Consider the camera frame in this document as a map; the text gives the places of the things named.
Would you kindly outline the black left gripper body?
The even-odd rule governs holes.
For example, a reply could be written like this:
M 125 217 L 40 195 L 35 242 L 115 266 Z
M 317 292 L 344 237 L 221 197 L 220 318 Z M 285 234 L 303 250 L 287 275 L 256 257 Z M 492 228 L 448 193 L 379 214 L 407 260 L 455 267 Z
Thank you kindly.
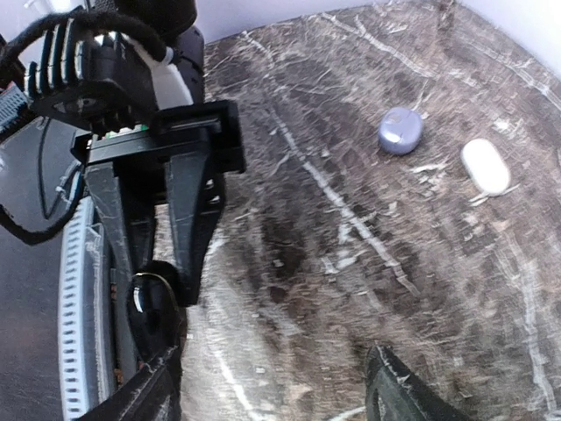
M 228 100 L 164 110 L 149 128 L 109 138 L 77 135 L 70 152 L 87 167 L 113 162 L 141 171 L 159 168 L 175 155 L 201 152 L 220 173 L 245 172 L 238 106 Z

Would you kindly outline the black earbud charging case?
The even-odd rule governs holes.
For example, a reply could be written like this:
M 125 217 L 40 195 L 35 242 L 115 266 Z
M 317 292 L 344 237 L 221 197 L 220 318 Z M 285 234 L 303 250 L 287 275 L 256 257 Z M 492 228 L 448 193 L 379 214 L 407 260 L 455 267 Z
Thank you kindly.
M 175 293 L 180 280 L 175 267 L 152 260 L 131 279 L 127 293 L 127 317 L 139 358 L 148 362 L 171 346 L 182 350 L 188 333 L 186 310 Z

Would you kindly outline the purple earbud charging case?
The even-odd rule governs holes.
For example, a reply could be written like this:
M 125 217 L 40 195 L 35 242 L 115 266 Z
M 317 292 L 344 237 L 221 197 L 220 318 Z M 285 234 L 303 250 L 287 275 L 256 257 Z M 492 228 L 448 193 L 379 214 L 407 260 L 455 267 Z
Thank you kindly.
M 409 108 L 394 107 L 381 119 L 378 129 L 380 147 L 393 155 L 406 155 L 419 145 L 423 119 Z

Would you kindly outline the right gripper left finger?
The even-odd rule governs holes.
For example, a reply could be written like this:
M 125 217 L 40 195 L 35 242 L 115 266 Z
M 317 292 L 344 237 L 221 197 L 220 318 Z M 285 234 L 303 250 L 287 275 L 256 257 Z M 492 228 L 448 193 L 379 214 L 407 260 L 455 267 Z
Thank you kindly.
M 121 389 L 79 420 L 181 420 L 181 349 L 157 353 Z

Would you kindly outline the white earbud charging case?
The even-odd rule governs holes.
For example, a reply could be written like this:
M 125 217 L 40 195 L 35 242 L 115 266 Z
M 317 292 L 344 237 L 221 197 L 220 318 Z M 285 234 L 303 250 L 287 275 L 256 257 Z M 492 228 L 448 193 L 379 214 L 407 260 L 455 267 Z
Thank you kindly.
M 467 174 L 481 193 L 499 196 L 510 187 L 509 167 L 490 140 L 470 140 L 463 146 L 460 158 Z

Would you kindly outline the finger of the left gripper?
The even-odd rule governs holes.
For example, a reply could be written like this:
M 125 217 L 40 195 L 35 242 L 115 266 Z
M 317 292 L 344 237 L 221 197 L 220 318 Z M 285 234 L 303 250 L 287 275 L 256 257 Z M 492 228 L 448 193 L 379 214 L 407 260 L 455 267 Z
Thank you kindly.
M 188 307 L 198 302 L 205 254 L 223 213 L 224 177 L 209 153 L 184 153 L 166 165 L 166 187 L 179 273 L 176 296 Z
M 98 216 L 108 233 L 116 262 L 118 285 L 128 289 L 132 279 L 133 259 L 125 207 L 125 188 L 115 175 L 112 164 L 88 166 L 86 183 Z

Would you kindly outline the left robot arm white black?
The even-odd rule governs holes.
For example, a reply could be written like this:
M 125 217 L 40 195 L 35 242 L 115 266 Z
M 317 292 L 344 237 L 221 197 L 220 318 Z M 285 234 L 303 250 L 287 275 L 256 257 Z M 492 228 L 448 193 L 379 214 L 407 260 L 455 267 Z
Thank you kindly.
M 225 176 L 246 169 L 237 105 L 204 98 L 196 17 L 192 1 L 99 1 L 66 26 L 72 154 L 129 306 L 198 301 Z

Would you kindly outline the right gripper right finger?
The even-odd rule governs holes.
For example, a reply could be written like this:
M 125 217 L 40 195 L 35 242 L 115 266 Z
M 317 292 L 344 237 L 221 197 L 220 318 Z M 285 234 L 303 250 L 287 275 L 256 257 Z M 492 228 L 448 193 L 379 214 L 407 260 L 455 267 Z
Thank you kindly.
M 413 373 L 389 346 L 372 346 L 366 356 L 368 420 L 467 420 Z

